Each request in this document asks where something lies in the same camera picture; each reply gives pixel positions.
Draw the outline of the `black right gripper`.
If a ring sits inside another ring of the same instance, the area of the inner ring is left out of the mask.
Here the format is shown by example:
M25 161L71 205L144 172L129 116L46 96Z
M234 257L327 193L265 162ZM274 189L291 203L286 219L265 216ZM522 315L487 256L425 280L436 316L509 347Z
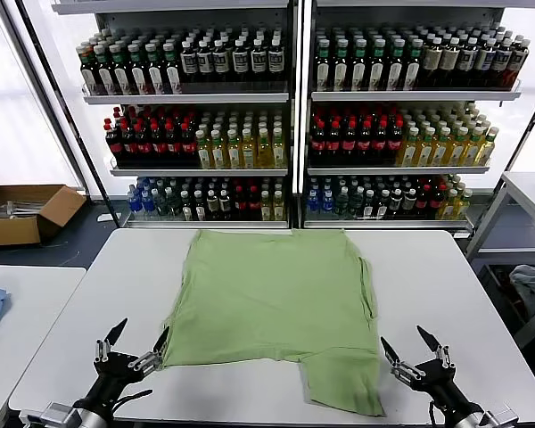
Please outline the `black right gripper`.
M429 394L435 407L443 413L474 413L477 405L469 401L454 383L456 369L449 355L449 347L442 345L433 334L420 325L417 331L437 359L418 364L416 367L411 366L399 357L384 337L381 337L391 373L404 384L416 383L416 389Z

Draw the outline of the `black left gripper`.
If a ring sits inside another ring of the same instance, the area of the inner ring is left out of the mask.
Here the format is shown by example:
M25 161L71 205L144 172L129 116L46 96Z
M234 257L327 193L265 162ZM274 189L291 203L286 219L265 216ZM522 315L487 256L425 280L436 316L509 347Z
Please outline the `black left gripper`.
M125 317L107 333L103 340L96 341L95 359L101 360L94 362L97 378L86 396L73 404L74 408L85 409L92 413L114 413L129 401L152 394L152 390L149 389L122 396L123 391L130 384L140 383L161 366L169 328L166 327L162 331L152 350L136 357L111 351L127 321Z

